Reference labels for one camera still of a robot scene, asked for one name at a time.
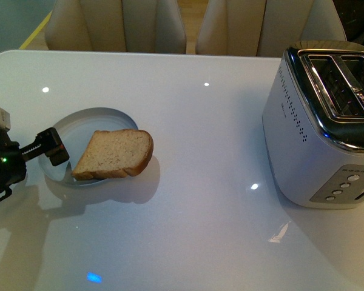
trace toaster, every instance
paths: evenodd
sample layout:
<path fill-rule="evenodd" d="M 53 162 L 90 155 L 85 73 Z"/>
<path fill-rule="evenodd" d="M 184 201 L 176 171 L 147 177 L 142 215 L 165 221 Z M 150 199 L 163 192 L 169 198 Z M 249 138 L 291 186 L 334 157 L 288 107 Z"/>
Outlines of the toaster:
<path fill-rule="evenodd" d="M 262 120 L 272 174 L 285 197 L 320 209 L 364 201 L 364 46 L 290 46 Z"/>

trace chair backrest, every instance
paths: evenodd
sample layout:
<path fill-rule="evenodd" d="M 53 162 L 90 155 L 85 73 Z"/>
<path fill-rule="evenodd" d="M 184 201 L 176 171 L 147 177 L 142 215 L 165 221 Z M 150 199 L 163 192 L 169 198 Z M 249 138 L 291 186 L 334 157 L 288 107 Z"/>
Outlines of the chair backrest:
<path fill-rule="evenodd" d="M 332 0 L 209 0 L 200 55 L 275 56 L 301 40 L 346 36 Z"/>
<path fill-rule="evenodd" d="M 177 0 L 57 0 L 45 40 L 51 50 L 186 53 Z"/>

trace slice of bread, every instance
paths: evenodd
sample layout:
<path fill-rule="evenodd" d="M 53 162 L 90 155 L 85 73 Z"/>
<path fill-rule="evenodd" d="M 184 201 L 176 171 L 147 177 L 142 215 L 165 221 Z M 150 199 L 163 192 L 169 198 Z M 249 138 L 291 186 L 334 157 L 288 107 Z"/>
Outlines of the slice of bread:
<path fill-rule="evenodd" d="M 152 151 L 152 137 L 144 130 L 97 130 L 72 175 L 76 180 L 136 176 L 147 167 Z"/>

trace bread crust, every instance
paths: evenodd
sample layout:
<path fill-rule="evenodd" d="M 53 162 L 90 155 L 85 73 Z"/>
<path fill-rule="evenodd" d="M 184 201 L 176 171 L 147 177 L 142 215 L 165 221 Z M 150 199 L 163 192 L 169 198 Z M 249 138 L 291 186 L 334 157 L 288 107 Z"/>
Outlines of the bread crust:
<path fill-rule="evenodd" d="M 127 176 L 137 176 L 139 175 L 148 165 L 148 163 L 151 160 L 152 157 L 152 152 L 153 152 L 153 139 L 151 137 L 151 135 L 145 131 L 145 130 L 135 130 L 135 129 L 122 129 L 119 130 L 119 132 L 121 131 L 132 131 L 132 132 L 142 132 L 145 133 L 148 138 L 149 138 L 149 146 L 145 152 L 145 154 L 143 155 L 143 158 L 141 159 L 141 161 L 139 163 L 137 163 L 134 167 L 123 167 L 120 169 L 115 169 L 115 170 L 96 170 L 96 171 L 90 171 L 90 170 L 85 170 L 85 171 L 79 171 L 76 167 L 73 172 L 72 172 L 72 176 L 76 179 L 76 180 L 90 180 L 90 179 L 109 179 L 109 178 L 125 178 Z M 105 130 L 97 130 L 95 131 L 95 133 L 111 133 Z M 89 144 L 87 146 L 87 148 L 84 151 L 84 154 L 82 155 L 82 157 L 79 159 L 78 164 L 81 164 L 82 162 L 84 162 L 84 159 L 86 159 L 86 152 L 89 148 L 89 145 L 91 145 L 92 143 L 92 139 L 96 138 L 96 135 L 93 134 L 92 138 L 89 141 Z"/>

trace white plate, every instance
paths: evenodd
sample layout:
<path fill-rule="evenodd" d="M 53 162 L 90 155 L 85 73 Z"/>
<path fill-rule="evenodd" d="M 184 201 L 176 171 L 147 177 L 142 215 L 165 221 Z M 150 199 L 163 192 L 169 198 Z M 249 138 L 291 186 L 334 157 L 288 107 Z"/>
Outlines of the white plate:
<path fill-rule="evenodd" d="M 71 175 L 95 130 L 138 129 L 131 117 L 110 108 L 91 108 L 66 116 L 53 126 L 65 145 L 70 159 L 52 166 L 50 160 L 41 155 L 38 157 L 43 172 L 51 179 L 66 185 L 93 184 L 99 180 L 77 181 Z"/>

